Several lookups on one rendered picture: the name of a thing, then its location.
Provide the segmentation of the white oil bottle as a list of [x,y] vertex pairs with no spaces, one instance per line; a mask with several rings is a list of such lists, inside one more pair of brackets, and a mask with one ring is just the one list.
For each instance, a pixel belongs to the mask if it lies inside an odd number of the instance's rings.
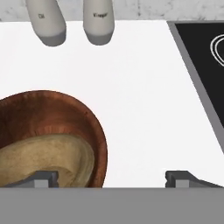
[[25,0],[32,29],[46,46],[66,41],[67,25],[57,0]]

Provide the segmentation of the white vinegar bottle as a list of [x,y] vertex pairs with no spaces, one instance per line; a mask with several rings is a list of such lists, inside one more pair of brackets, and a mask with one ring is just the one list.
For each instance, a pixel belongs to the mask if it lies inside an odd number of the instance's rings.
[[106,45],[115,30],[112,0],[83,0],[83,29],[91,44]]

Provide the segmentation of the black hob with grey rim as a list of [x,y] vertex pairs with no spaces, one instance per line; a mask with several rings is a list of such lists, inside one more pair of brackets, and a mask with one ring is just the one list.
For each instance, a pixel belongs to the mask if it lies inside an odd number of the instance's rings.
[[224,21],[167,24],[224,152]]

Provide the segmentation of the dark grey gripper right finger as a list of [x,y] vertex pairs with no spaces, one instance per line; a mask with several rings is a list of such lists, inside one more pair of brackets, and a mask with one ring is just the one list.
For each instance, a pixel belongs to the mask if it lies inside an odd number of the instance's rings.
[[172,188],[191,188],[191,187],[214,187],[221,188],[205,180],[194,177],[189,171],[167,171],[165,173],[165,187]]

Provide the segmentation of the brown wooden bowl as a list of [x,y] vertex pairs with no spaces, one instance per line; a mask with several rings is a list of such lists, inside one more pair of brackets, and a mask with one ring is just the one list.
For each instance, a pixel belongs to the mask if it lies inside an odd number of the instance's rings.
[[103,186],[108,147],[94,113],[76,98],[50,90],[35,90],[0,99],[0,149],[16,141],[44,134],[84,138],[93,148],[94,172],[90,187]]

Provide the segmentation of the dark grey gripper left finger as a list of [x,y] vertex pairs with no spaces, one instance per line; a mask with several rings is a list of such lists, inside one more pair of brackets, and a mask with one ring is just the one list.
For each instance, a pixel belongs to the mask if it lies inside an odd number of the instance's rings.
[[6,185],[6,188],[56,188],[59,174],[56,171],[36,171],[28,178]]

